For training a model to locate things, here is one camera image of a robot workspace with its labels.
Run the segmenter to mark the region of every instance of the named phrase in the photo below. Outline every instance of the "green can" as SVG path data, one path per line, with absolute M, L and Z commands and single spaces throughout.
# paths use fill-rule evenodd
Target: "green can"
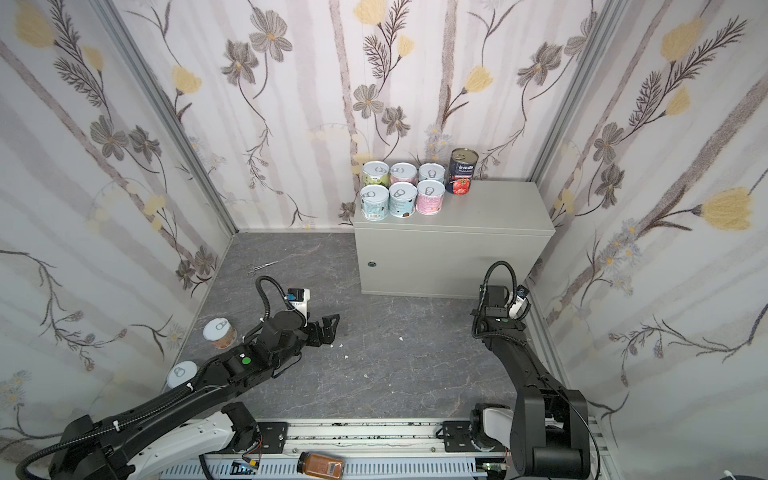
M 382 161 L 372 161 L 362 166 L 362 184 L 383 185 L 389 188 L 389 165 Z

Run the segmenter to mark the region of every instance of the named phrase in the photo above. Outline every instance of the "gray metal cabinet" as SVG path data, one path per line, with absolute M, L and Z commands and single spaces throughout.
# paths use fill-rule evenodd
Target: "gray metal cabinet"
M 354 225 L 362 292 L 376 295 L 477 298 L 492 263 L 508 261 L 521 282 L 554 234 L 535 184 L 489 180 L 446 194 L 436 215 L 372 222 L 358 207 Z M 507 270 L 491 283 L 509 284 Z

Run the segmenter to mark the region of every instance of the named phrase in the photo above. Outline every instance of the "can lid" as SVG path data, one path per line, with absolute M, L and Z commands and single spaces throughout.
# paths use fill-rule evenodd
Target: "can lid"
M 195 373 L 197 373 L 197 365 L 195 365 L 195 362 L 187 360 L 186 362 L 178 363 L 172 369 L 170 369 L 165 382 L 170 388 L 173 389 L 182 383 L 192 380 L 192 377 L 194 377 Z
M 360 198 L 365 202 L 377 204 L 389 198 L 389 190 L 383 185 L 366 185 L 360 189 Z
M 413 178 L 416 176 L 416 166 L 407 162 L 392 165 L 389 172 L 398 178 Z
M 422 180 L 419 182 L 419 193 L 427 197 L 439 197 L 445 193 L 445 185 L 437 180 Z
M 419 173 L 430 180 L 440 181 L 445 176 L 445 167 L 441 164 L 423 164 L 419 167 Z
M 462 164 L 474 165 L 478 163 L 478 153 L 468 148 L 454 148 L 451 159 Z
M 371 177 L 383 177 L 389 173 L 389 165 L 382 161 L 372 161 L 362 166 L 362 171 Z
M 225 318 L 213 319 L 203 327 L 203 338 L 210 342 L 222 338 L 230 331 L 230 321 Z
M 411 200 L 419 191 L 410 182 L 395 182 L 389 188 L 389 197 L 398 200 Z

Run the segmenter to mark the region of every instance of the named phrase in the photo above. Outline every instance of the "cabinet door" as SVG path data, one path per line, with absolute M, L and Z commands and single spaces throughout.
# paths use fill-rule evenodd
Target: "cabinet door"
M 475 299 L 492 263 L 508 261 L 521 282 L 548 240 L 491 233 L 355 229 L 362 292 L 379 295 Z M 511 284 L 503 266 L 496 269 L 490 284 Z

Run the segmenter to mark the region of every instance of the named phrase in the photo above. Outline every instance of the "jar lid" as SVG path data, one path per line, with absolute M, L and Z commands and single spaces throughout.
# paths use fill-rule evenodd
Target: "jar lid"
M 413 178 L 416 176 L 416 166 L 407 162 L 394 164 L 389 172 L 398 178 Z
M 372 161 L 362 166 L 362 171 L 371 177 L 383 177 L 389 173 L 389 165 L 382 161 Z
M 377 204 L 389 198 L 389 190 L 383 185 L 366 185 L 360 190 L 360 197 L 364 202 Z
M 197 373 L 197 365 L 195 365 L 195 362 L 187 360 L 186 362 L 181 362 L 170 369 L 170 372 L 168 372 L 168 378 L 165 382 L 170 388 L 173 389 L 182 383 L 192 380 L 192 377 L 194 377 L 195 373 Z
M 423 164 L 419 167 L 419 173 L 427 177 L 428 180 L 442 181 L 445 176 L 445 167 L 441 164 Z
M 389 197 L 397 200 L 412 200 L 419 191 L 410 182 L 395 182 L 389 188 Z
M 215 342 L 230 331 L 230 321 L 225 318 L 213 319 L 203 327 L 203 338 Z
M 427 197 L 439 197 L 445 193 L 445 185 L 437 180 L 422 180 L 419 182 L 419 193 Z

